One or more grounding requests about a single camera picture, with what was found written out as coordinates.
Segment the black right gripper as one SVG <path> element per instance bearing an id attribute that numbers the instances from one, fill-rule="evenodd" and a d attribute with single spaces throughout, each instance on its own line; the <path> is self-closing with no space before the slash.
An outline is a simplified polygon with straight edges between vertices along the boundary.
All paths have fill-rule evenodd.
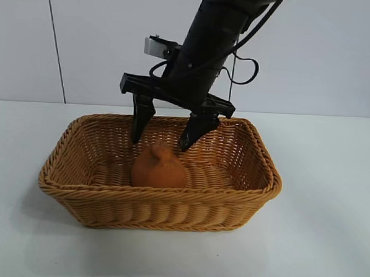
<path id="1" fill-rule="evenodd" d="M 232 116 L 233 104 L 209 91 L 248 21 L 244 12 L 199 10 L 183 44 L 152 35 L 145 39 L 145 53 L 162 62 L 148 76 L 124 73 L 120 82 L 122 93 L 133 94 L 133 143 L 139 143 L 156 114 L 153 99 L 192 111 L 179 139 L 181 151 L 215 130 L 220 124 L 218 115 Z"/>

